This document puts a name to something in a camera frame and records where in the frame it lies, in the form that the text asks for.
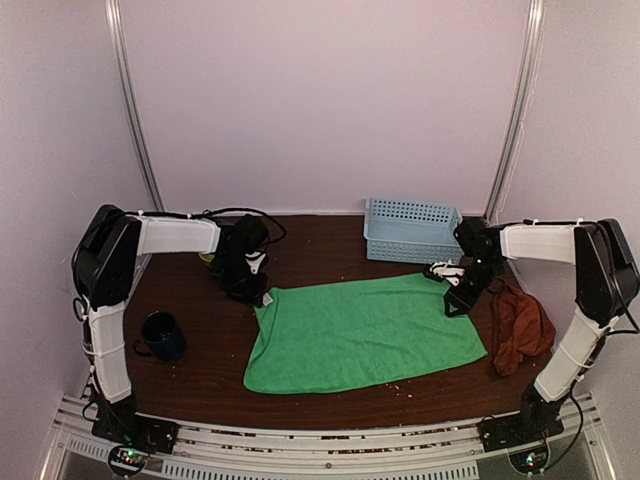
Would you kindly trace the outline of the green towel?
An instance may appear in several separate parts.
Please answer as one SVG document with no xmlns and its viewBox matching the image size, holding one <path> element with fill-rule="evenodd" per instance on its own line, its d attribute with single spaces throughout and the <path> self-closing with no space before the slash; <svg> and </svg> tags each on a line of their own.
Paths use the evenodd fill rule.
<svg viewBox="0 0 640 480">
<path fill-rule="evenodd" d="M 269 395 L 337 393 L 486 357 L 470 318 L 445 315 L 446 290 L 420 273 L 273 287 L 255 311 L 259 332 L 244 386 Z"/>
</svg>

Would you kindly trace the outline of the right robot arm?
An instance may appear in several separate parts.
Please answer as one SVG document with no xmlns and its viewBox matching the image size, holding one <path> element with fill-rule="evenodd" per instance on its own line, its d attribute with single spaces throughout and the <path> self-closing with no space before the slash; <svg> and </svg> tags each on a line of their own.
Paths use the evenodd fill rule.
<svg viewBox="0 0 640 480">
<path fill-rule="evenodd" d="M 573 318 L 547 366 L 523 393 L 512 423 L 519 440 L 533 441 L 556 419 L 607 337 L 616 335 L 616 322 L 628 315 L 639 293 L 639 269 L 613 218 L 490 226 L 472 217 L 456 227 L 454 237 L 471 261 L 458 269 L 444 294 L 448 317 L 469 313 L 505 260 L 541 260 L 574 268 Z"/>
</svg>

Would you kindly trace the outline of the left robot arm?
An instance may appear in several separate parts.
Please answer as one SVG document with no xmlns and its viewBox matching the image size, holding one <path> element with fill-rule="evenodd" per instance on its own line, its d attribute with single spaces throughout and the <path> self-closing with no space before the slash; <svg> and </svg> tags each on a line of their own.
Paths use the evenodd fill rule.
<svg viewBox="0 0 640 480">
<path fill-rule="evenodd" d="M 156 254 L 210 254 L 221 290 L 258 306 L 266 288 L 262 268 L 271 238 L 261 212 L 237 209 L 232 223 L 217 212 L 181 214 L 99 208 L 71 260 L 75 311 L 83 348 L 93 368 L 98 420 L 123 444 L 137 442 L 144 424 L 137 415 L 127 371 L 124 312 L 134 289 L 139 258 Z"/>
</svg>

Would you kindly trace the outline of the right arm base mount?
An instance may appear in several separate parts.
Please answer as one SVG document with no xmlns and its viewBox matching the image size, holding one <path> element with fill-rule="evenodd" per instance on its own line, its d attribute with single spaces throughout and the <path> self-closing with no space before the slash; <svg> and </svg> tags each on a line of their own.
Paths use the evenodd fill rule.
<svg viewBox="0 0 640 480">
<path fill-rule="evenodd" d="M 530 426 L 523 423 L 519 413 L 502 417 L 487 416 L 477 424 L 477 428 L 485 452 L 540 442 L 564 432 L 560 419 L 552 418 L 542 426 Z"/>
</svg>

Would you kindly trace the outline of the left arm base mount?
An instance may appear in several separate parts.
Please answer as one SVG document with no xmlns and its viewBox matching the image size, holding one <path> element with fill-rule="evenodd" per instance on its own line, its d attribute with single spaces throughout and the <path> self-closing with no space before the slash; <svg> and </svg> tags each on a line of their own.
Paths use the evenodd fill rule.
<svg viewBox="0 0 640 480">
<path fill-rule="evenodd" d="M 179 432 L 177 423 L 151 417 L 134 417 L 133 425 L 125 427 L 111 418 L 97 419 L 91 433 L 98 438 L 134 447 L 147 453 L 171 454 Z"/>
</svg>

